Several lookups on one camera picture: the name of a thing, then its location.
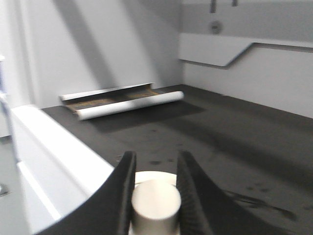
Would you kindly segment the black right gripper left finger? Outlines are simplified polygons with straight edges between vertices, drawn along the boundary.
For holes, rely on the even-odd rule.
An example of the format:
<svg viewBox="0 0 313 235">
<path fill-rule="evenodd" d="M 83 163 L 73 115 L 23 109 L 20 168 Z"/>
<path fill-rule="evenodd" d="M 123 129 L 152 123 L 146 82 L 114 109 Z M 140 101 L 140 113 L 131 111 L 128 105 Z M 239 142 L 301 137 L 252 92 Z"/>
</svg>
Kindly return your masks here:
<svg viewBox="0 0 313 235">
<path fill-rule="evenodd" d="M 127 151 L 105 183 L 81 206 L 40 235 L 127 235 L 133 212 L 136 153 Z"/>
</svg>

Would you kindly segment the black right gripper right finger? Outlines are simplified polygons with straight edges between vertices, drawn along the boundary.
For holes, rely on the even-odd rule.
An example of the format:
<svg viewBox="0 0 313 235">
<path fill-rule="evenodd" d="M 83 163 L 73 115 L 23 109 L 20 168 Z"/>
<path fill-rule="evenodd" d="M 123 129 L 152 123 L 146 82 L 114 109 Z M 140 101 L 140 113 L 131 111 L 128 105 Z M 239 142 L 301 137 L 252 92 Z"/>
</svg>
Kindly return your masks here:
<svg viewBox="0 0 313 235">
<path fill-rule="evenodd" d="M 204 172 L 193 155 L 181 151 L 176 187 L 181 195 L 182 235 L 285 235 L 228 197 Z"/>
</svg>

